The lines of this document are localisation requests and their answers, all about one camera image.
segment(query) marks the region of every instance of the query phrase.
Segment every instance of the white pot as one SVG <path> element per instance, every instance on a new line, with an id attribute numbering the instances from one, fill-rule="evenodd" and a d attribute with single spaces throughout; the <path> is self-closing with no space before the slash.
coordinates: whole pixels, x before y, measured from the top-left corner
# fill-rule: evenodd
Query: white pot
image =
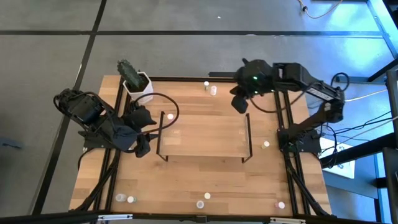
<path id="1" fill-rule="evenodd" d="M 149 81 L 149 83 L 148 83 L 148 85 L 145 87 L 144 91 L 132 93 L 132 92 L 129 91 L 129 88 L 127 88 L 127 82 L 126 82 L 126 81 L 123 82 L 124 88 L 125 88 L 126 91 L 129 93 L 129 95 L 131 96 L 131 99 L 133 99 L 133 100 L 137 99 L 138 97 L 140 97 L 140 96 L 142 96 L 142 95 L 144 95 L 144 94 L 153 93 L 153 92 L 154 92 L 154 87 L 152 86 L 152 82 L 151 82 L 151 80 L 149 79 L 149 77 L 147 76 L 147 74 L 146 74 L 145 72 L 138 72 L 138 74 L 139 74 L 139 75 L 144 75 L 144 76 L 148 79 L 148 81 Z M 153 99 L 153 97 L 154 97 L 154 96 L 145 96 L 145 97 L 141 98 L 140 100 L 138 100 L 138 103 L 139 103 L 140 105 L 146 104 L 146 103 L 149 102 L 151 99 Z"/>

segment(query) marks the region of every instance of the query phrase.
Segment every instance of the cactus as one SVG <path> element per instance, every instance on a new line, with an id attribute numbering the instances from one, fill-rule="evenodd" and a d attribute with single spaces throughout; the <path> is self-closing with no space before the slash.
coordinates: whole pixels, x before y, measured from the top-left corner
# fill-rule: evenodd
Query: cactus
<path id="1" fill-rule="evenodd" d="M 127 81 L 132 91 L 142 91 L 146 87 L 146 80 L 136 72 L 126 59 L 118 61 L 118 72 Z"/>

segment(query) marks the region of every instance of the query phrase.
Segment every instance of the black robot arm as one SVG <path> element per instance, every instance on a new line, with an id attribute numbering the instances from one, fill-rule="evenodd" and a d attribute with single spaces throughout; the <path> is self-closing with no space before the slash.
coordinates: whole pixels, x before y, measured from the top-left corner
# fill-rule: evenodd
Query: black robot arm
<path id="1" fill-rule="evenodd" d="M 231 104 L 240 113 L 246 112 L 248 107 L 246 100 L 273 91 L 302 91 L 303 93 L 292 103 L 296 102 L 304 93 L 309 93 L 324 101 L 315 114 L 300 124 L 292 124 L 287 129 L 278 129 L 277 134 L 279 148 L 287 165 L 287 172 L 292 176 L 314 212 L 317 215 L 329 215 L 315 201 L 304 182 L 297 175 L 290 161 L 289 152 L 320 152 L 319 135 L 314 129 L 325 122 L 336 123 L 343 119 L 345 100 L 343 90 L 312 77 L 307 69 L 299 63 L 275 63 L 271 67 L 264 60 L 248 62 L 243 59 L 243 62 L 244 66 L 234 75 L 238 85 L 230 91 L 235 95 Z M 253 101 L 252 103 L 265 113 L 278 112 L 266 111 L 255 105 Z"/>
<path id="2" fill-rule="evenodd" d="M 325 122 L 336 123 L 343 119 L 344 92 L 340 87 L 332 87 L 312 77 L 301 64 L 275 63 L 270 66 L 264 60 L 248 62 L 246 59 L 243 59 L 243 62 L 244 66 L 234 75 L 238 85 L 230 91 L 235 95 L 231 104 L 238 112 L 246 112 L 246 100 L 273 91 L 302 91 L 302 94 L 309 93 L 323 100 L 314 115 L 286 129 L 289 141 L 296 140 L 297 136 Z"/>

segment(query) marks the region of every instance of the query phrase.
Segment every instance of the white cable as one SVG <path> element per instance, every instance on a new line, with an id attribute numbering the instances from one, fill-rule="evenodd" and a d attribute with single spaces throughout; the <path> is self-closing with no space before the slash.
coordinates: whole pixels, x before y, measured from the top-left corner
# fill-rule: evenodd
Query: white cable
<path id="1" fill-rule="evenodd" d="M 396 116 L 395 118 L 391 118 L 390 120 L 388 120 L 388 121 L 386 121 L 386 122 L 384 122 L 384 123 L 382 123 L 382 124 L 380 124 L 380 125 L 377 125 L 376 127 L 373 127 L 373 128 L 371 128 L 371 129 L 369 129 L 369 130 L 366 130 L 366 131 L 363 131 L 363 132 L 361 132 L 361 133 L 359 133 L 359 134 L 356 134 L 356 135 L 354 135 L 353 137 L 349 137 L 347 140 L 345 140 L 345 141 L 343 141 L 343 142 L 341 142 L 341 143 L 339 143 L 339 144 L 337 144 L 337 145 L 346 143 L 347 141 L 349 141 L 349 140 L 355 138 L 356 136 L 360 136 L 361 134 L 364 134 L 364 133 L 366 133 L 366 132 L 368 132 L 368 131 L 372 131 L 373 129 L 379 128 L 379 127 L 381 127 L 381 126 L 383 126 L 383 125 L 385 125 L 385 124 L 388 124 L 388 123 L 390 123 L 391 121 L 394 121 L 394 120 L 396 120 L 396 119 L 398 119 L 398 116 Z"/>
<path id="2" fill-rule="evenodd" d="M 323 16 L 329 14 L 329 13 L 330 13 L 331 11 L 333 11 L 338 5 L 340 5 L 340 3 L 343 2 L 343 0 L 340 0 L 340 2 L 338 2 L 337 4 L 335 4 L 332 8 L 329 9 L 329 11 L 327 11 L 327 12 L 324 13 L 323 15 L 320 15 L 320 16 L 311 16 L 311 15 L 308 13 L 308 7 L 307 7 L 307 6 L 304 6 L 303 1 L 302 1 L 302 0 L 298 0 L 298 1 L 299 1 L 300 5 L 301 5 L 302 9 L 304 9 L 304 8 L 306 7 L 306 9 L 304 9 L 304 12 L 305 12 L 305 13 L 307 14 L 307 16 L 308 16 L 309 18 L 311 18 L 311 19 L 319 19 L 319 18 L 321 18 L 321 17 L 323 17 Z"/>
<path id="3" fill-rule="evenodd" d="M 360 100 L 360 99 L 366 98 L 366 97 L 371 96 L 371 95 L 375 95 L 375 94 L 378 94 L 378 93 L 382 93 L 382 92 L 384 92 L 384 91 L 387 91 L 387 89 L 385 89 L 385 90 L 380 90 L 380 91 L 375 91 L 374 93 L 370 93 L 370 94 L 368 94 L 368 95 L 360 96 L 360 97 L 357 97 L 357 98 L 352 98 L 352 99 L 346 100 L 345 102 L 350 102 L 350 101 L 354 101 L 354 100 Z"/>

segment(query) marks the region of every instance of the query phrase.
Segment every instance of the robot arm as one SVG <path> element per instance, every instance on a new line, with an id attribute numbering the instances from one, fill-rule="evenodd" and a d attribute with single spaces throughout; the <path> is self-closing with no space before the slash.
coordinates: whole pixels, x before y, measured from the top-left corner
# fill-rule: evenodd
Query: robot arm
<path id="1" fill-rule="evenodd" d="M 246 100 L 273 91 L 303 91 L 323 100 L 314 115 L 286 129 L 289 141 L 325 122 L 337 123 L 343 119 L 344 92 L 340 87 L 332 87 L 312 77 L 301 64 L 275 63 L 270 66 L 264 60 L 248 62 L 245 58 L 243 62 L 244 66 L 234 75 L 238 85 L 230 91 L 235 95 L 231 104 L 238 112 L 246 112 Z"/>

